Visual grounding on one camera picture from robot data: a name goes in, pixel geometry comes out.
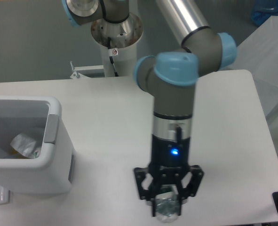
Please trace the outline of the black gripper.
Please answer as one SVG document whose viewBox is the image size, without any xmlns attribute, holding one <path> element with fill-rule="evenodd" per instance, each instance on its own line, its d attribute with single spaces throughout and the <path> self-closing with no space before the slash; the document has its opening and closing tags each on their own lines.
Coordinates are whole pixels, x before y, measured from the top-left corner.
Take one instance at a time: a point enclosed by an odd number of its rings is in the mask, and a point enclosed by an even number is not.
<svg viewBox="0 0 278 226">
<path fill-rule="evenodd" d="M 204 172 L 199 165 L 189 166 L 189 147 L 189 138 L 175 141 L 153 135 L 148 167 L 133 169 L 139 199 L 151 206 L 153 217 L 156 217 L 156 196 L 163 185 L 175 185 L 177 188 L 178 216 L 182 214 L 183 201 L 196 196 Z M 182 179 L 188 173 L 191 173 L 190 181 L 183 187 Z"/>
</svg>

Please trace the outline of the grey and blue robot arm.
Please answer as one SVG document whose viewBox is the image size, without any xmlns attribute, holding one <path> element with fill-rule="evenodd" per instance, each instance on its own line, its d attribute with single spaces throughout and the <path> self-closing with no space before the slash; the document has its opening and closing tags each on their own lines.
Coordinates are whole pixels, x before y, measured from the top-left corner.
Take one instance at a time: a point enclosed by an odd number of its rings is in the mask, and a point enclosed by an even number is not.
<svg viewBox="0 0 278 226">
<path fill-rule="evenodd" d="M 156 3 L 180 48 L 137 59 L 143 24 L 130 12 L 129 1 L 62 1 L 72 25 L 91 24 L 104 75 L 132 75 L 154 98 L 151 161 L 146 168 L 135 168 L 134 175 L 139 198 L 151 206 L 154 217 L 170 223 L 196 195 L 204 175 L 200 166 L 188 163 L 197 80 L 232 64 L 237 47 L 230 35 L 211 29 L 194 1 Z"/>
</svg>

